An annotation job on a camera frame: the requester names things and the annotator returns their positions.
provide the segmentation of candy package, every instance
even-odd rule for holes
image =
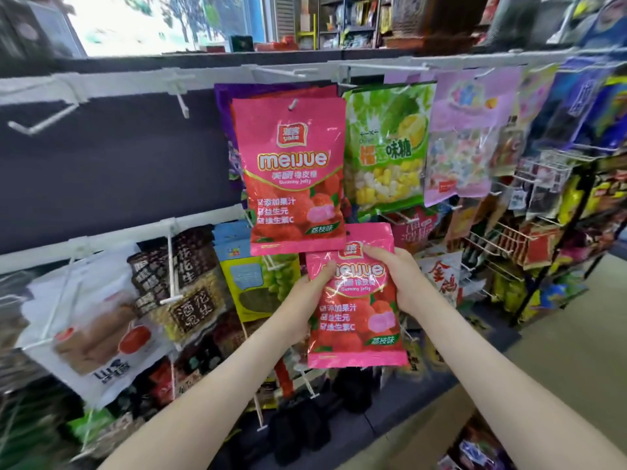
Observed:
[[[349,242],[340,251],[307,254],[313,279],[330,260],[333,277],[311,319],[310,368],[401,366],[407,354],[400,340],[396,288],[388,269],[365,255],[369,244],[394,251],[389,224],[347,224]]]
[[[220,123],[222,131],[229,146],[229,179],[236,180],[242,177],[241,160],[239,158],[239,146],[233,116],[231,114],[231,103],[233,99],[248,99],[259,94],[293,91],[306,87],[301,84],[216,84],[214,92],[216,94],[217,109],[220,112]]]
[[[599,92],[576,143],[617,149],[627,134],[627,76],[613,76]]]
[[[439,224],[440,214],[435,208],[424,206],[415,206],[400,213],[403,216],[399,213],[386,215],[386,218],[396,222],[392,225],[394,245],[415,254],[424,247],[429,234]]]
[[[296,254],[269,256],[268,268],[261,256],[251,256],[249,238],[217,245],[216,252],[242,323],[272,315],[300,278]]]
[[[360,222],[422,203],[435,83],[355,89],[346,99],[346,194]]]
[[[559,64],[549,64],[522,70],[512,113],[507,125],[501,128],[497,148],[490,161],[492,175],[513,175],[525,149],[529,127],[549,95],[558,67]]]
[[[136,250],[121,247],[75,262],[67,281],[68,266],[41,276],[29,285],[34,299],[22,305],[30,325],[16,346],[94,409],[113,401],[172,349],[159,326],[139,318],[126,263],[128,251]],[[45,337],[57,301],[48,332],[52,339],[28,347]]]
[[[518,67],[437,74],[429,130],[425,205],[453,195],[490,191],[489,162],[507,124],[519,84]]]
[[[251,254],[338,250],[346,102],[233,100],[248,205]]]
[[[534,139],[534,148],[571,147],[599,88],[611,72],[611,68],[584,69],[595,61],[591,57],[570,57],[562,65],[532,125],[530,138]]]

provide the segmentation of hand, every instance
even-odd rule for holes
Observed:
[[[364,252],[373,259],[383,262],[390,271],[396,285],[396,303],[405,313],[416,317],[415,297],[435,290],[429,279],[422,273],[409,251],[394,248],[392,252],[364,244]]]
[[[318,307],[325,284],[335,275],[334,260],[325,265],[315,279],[301,277],[292,287],[285,301],[269,321],[277,326],[286,348],[302,341],[309,332],[309,318]]]

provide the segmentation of forearm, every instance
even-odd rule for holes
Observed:
[[[625,456],[604,435],[507,360],[435,289],[422,290],[411,300],[410,313],[518,468],[627,467]]]
[[[205,470],[288,345],[268,320],[224,363],[157,414],[100,467]]]

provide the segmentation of dark gray pegboard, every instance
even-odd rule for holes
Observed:
[[[0,108],[0,254],[236,204],[213,90],[92,100],[28,137],[62,108]]]

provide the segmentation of logo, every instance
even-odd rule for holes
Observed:
[[[307,125],[304,123],[279,124],[277,145],[282,148],[307,146]]]
[[[352,241],[351,243],[346,243],[343,251],[339,251],[337,255],[340,259],[362,259],[364,257],[364,252],[361,247],[361,243],[357,241]]]

